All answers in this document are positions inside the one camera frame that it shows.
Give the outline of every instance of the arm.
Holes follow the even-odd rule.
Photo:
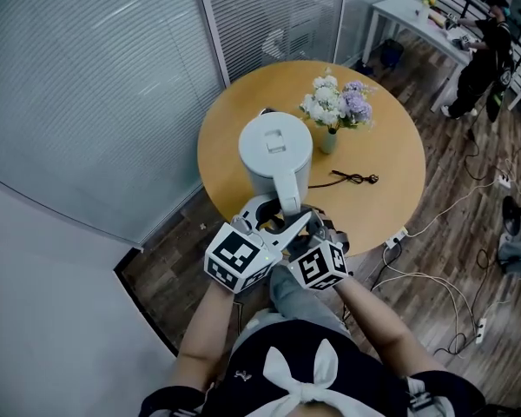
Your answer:
[[[395,312],[353,278],[341,281],[335,289],[382,362],[396,375],[446,370]]]
[[[460,18],[458,23],[461,26],[469,26],[471,28],[477,28],[477,23],[474,20],[469,20],[468,18]]]
[[[224,352],[234,294],[211,281],[202,297],[175,360],[170,386],[187,386],[207,391],[215,367]]]
[[[474,48],[475,50],[489,50],[489,46],[484,42],[470,42],[467,48]]]

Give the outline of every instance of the white flower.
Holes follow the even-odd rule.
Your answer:
[[[313,80],[313,86],[315,88],[320,88],[320,87],[323,87],[325,85],[326,81],[324,80],[324,77],[317,77],[316,79]]]
[[[311,109],[309,110],[309,115],[315,121],[322,121],[322,117],[324,116],[325,112],[326,111],[320,106],[318,102],[313,102]]]
[[[308,113],[311,111],[311,107],[313,106],[313,96],[310,94],[305,94],[305,98],[303,99],[303,103],[300,105],[303,110]]]
[[[330,125],[335,123],[338,120],[338,115],[340,112],[336,109],[332,109],[330,111],[324,111],[322,116],[320,117],[320,121],[325,123],[326,125]]]
[[[338,111],[340,112],[340,117],[347,116],[347,102],[342,95],[338,99]]]
[[[329,103],[332,99],[336,99],[337,97],[338,94],[336,91],[328,87],[320,87],[314,91],[314,99],[317,102]]]
[[[326,76],[326,77],[317,77],[313,80],[313,86],[315,89],[328,87],[328,88],[338,88],[338,80],[334,76]]]
[[[328,99],[328,109],[340,110],[340,93],[336,93],[330,99]]]
[[[326,86],[338,87],[338,79],[334,76],[326,76],[324,80],[326,81]]]

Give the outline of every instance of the power strip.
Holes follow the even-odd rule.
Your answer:
[[[394,247],[396,247],[396,241],[395,240],[401,241],[406,236],[407,236],[407,229],[405,227],[402,227],[401,230],[398,233],[396,233],[393,236],[390,236],[386,240],[386,246],[388,246],[388,248],[390,250],[392,250]]]
[[[506,189],[511,189],[511,179],[506,175],[498,175],[496,178],[496,181],[498,184],[500,184],[502,187],[505,187]]]
[[[483,339],[485,338],[485,331],[486,331],[486,319],[481,318],[480,320],[478,320],[477,339],[475,340],[475,344],[480,344],[483,342]]]

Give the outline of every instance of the backpack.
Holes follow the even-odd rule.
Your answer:
[[[508,34],[510,29],[506,22],[498,24],[498,28],[506,30]],[[513,69],[515,68],[513,58],[511,57],[511,49],[503,61],[500,60],[496,51],[496,79],[492,83],[491,91],[486,97],[486,113],[490,122],[496,122],[502,102],[504,101],[505,90],[510,85]]]

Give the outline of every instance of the flower vase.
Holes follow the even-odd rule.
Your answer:
[[[328,129],[324,134],[324,139],[322,140],[322,145],[320,149],[322,153],[326,153],[330,155],[336,149],[336,143],[338,141],[338,130],[337,129]]]

